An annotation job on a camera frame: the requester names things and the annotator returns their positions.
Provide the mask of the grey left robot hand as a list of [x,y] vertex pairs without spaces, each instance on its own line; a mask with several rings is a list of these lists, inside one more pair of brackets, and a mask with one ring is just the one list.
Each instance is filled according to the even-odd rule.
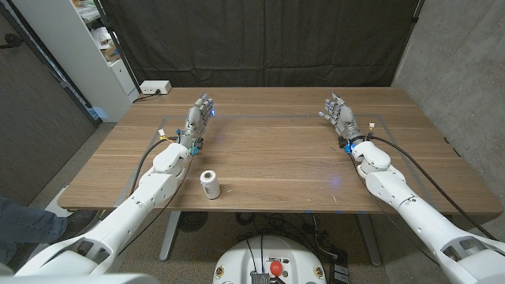
[[189,108],[183,129],[178,134],[178,143],[185,146],[191,155],[202,149],[207,124],[214,114],[213,99],[207,92]]

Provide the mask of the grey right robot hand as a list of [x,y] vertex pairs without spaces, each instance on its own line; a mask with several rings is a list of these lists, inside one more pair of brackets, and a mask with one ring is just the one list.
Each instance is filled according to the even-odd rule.
[[364,141],[365,135],[359,129],[354,113],[345,100],[335,92],[331,96],[331,99],[325,100],[324,111],[319,112],[319,116],[335,128],[339,136],[339,147],[346,153],[351,153],[357,144]]

